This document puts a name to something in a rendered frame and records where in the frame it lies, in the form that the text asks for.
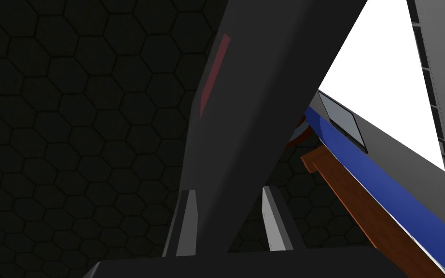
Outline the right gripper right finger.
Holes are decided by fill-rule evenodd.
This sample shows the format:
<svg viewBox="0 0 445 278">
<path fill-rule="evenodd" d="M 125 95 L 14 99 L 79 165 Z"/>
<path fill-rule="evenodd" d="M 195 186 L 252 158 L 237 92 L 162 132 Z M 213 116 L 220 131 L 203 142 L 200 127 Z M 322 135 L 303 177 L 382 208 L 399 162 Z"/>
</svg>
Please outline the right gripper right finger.
<svg viewBox="0 0 445 278">
<path fill-rule="evenodd" d="M 263 187 L 262 216 L 270 251 L 306 249 L 295 220 L 278 187 Z"/>
</svg>

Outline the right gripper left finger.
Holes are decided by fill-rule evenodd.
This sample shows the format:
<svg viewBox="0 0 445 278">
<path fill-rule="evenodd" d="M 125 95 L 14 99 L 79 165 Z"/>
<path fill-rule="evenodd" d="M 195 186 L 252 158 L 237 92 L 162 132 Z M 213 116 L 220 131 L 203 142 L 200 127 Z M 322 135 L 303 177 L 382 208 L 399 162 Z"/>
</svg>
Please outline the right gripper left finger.
<svg viewBox="0 0 445 278">
<path fill-rule="evenodd" d="M 196 253 L 198 209 L 195 190 L 179 193 L 163 257 L 194 256 Z"/>
</svg>

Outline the brown wooden furniture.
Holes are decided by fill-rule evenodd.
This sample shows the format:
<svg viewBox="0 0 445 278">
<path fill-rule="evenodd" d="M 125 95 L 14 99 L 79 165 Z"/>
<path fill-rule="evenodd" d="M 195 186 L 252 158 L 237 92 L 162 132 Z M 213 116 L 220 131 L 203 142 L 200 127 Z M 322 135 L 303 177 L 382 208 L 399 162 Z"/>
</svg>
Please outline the brown wooden furniture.
<svg viewBox="0 0 445 278">
<path fill-rule="evenodd" d="M 445 273 L 395 222 L 324 145 L 301 157 L 309 173 L 319 172 L 372 245 L 408 278 L 445 278 Z"/>
</svg>

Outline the dark grey bar, red stripe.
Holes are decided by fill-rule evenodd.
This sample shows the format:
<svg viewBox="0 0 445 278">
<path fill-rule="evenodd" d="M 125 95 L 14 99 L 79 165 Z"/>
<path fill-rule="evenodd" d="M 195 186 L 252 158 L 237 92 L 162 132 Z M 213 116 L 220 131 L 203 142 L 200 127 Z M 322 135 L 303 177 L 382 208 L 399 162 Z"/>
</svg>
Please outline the dark grey bar, red stripe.
<svg viewBox="0 0 445 278">
<path fill-rule="evenodd" d="M 191 107 L 195 254 L 228 252 L 367 0 L 228 0 Z"/>
</svg>

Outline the grey slab with blue edge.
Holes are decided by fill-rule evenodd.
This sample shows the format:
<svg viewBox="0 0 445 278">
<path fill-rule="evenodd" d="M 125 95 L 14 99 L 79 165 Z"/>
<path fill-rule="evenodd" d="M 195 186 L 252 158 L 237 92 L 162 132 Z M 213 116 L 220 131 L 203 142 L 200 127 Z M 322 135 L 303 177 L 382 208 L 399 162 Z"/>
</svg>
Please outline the grey slab with blue edge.
<svg viewBox="0 0 445 278">
<path fill-rule="evenodd" d="M 445 273 L 445 141 L 440 168 L 319 91 L 305 116 L 321 142 Z"/>
</svg>

